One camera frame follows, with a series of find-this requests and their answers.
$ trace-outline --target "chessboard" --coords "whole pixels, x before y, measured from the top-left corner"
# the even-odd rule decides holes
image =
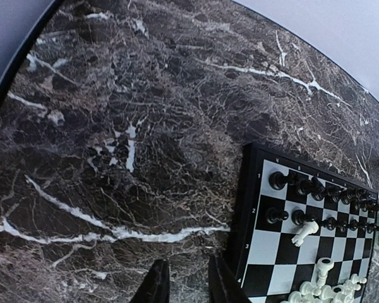
[[[226,260],[249,300],[252,303],[279,303],[299,290],[303,282],[315,284],[316,262],[324,257],[334,261],[327,285],[342,284],[354,273],[367,277],[375,230],[331,230],[322,224],[316,233],[308,235],[303,244],[296,247],[292,238],[301,227],[291,217],[296,210],[302,210],[307,215],[314,215],[319,223],[332,217],[338,222],[349,224],[356,220],[366,226],[376,223],[376,211],[360,209],[349,201],[335,202],[337,200],[331,196],[317,201],[317,196],[301,194],[300,186],[291,182],[282,189],[275,189],[270,176],[276,172],[283,176],[297,175],[298,180],[314,179],[325,189],[339,189],[339,193],[358,189],[366,193],[366,199],[378,205],[377,193],[368,187],[256,143],[248,145]],[[286,211],[289,218],[269,222],[267,211],[272,208],[282,213]],[[364,285],[355,292],[354,303],[361,302],[363,292]]]

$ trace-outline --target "marble surface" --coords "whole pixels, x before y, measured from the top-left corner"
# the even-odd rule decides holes
[[[128,302],[157,258],[171,302],[208,302],[251,141],[379,191],[379,103],[276,24],[230,1],[66,2],[0,111],[0,302]]]

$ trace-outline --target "chess set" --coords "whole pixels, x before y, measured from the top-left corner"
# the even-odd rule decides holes
[[[252,143],[228,265],[252,303],[361,302],[378,211],[372,189]]]

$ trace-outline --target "checkered pattern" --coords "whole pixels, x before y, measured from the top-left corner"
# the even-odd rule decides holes
[[[334,217],[348,222],[356,219],[359,222],[373,223],[375,216],[356,211],[353,206],[342,202],[334,203],[328,198],[316,201],[311,195],[300,196],[295,186],[274,190],[268,183],[268,177],[276,171],[287,175],[290,168],[281,165],[280,161],[275,163],[264,160],[255,229],[244,276],[240,280],[250,301],[278,303],[286,300],[290,292],[299,290],[302,282],[316,283],[315,264],[322,257],[332,258],[335,262],[334,268],[328,273],[329,285],[344,283],[353,273],[366,276],[374,233],[362,230],[340,232],[338,229],[330,231],[322,228],[316,234],[307,236],[301,247],[296,247],[291,239],[300,227],[294,225],[291,219],[269,224],[265,213],[274,206],[288,211],[290,216],[295,210],[303,210],[323,220]],[[312,178],[311,174],[303,172],[303,168],[299,167],[295,171],[302,178]],[[336,184],[331,177],[321,172],[316,176],[325,186],[346,186],[343,183]],[[356,292],[355,302],[361,301],[362,289]]]

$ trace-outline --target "dark brown marble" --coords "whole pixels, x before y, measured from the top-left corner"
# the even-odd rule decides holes
[[[251,141],[379,190],[379,103],[283,28],[230,1],[68,1],[0,112],[0,302],[128,302],[157,258],[171,302],[208,302]]]

